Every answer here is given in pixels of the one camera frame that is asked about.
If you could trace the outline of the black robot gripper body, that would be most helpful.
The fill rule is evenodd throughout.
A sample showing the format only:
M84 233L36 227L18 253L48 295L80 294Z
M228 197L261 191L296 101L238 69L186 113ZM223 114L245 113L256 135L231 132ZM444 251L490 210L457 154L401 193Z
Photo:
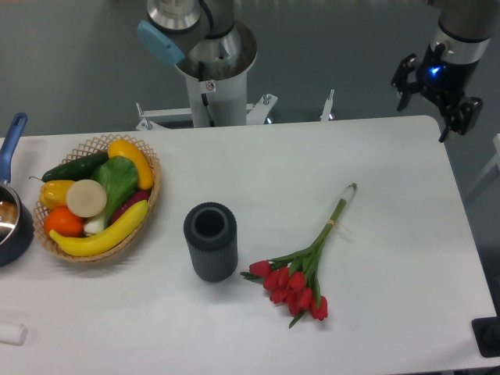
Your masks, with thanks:
M445 61L445 44L428 47L416 71L421 95L438 108L457 107L464 100L468 84L478 61L458 64Z

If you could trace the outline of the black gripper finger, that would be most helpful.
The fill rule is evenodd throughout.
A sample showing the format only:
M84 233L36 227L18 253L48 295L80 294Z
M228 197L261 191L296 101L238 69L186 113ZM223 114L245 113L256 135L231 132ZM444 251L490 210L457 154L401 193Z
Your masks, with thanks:
M444 142L450 132L465 135L472 130L483 108L484 101L478 97L462 97L455 105L440 101L438 109L445 121L445 128L438 139Z
M391 86L396 88L399 95L397 111L401 112L409 104L413 94L420 91L420 84L416 81L409 82L411 73L420 67L420 61L415 54L405 57L399 64L391 79Z

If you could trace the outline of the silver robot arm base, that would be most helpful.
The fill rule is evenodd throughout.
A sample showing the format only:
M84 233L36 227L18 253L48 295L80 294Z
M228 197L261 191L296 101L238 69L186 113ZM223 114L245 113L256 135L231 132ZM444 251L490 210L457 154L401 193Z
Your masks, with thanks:
M233 1L148 1L141 43L167 66L197 80L226 80L257 56L254 34L235 19Z

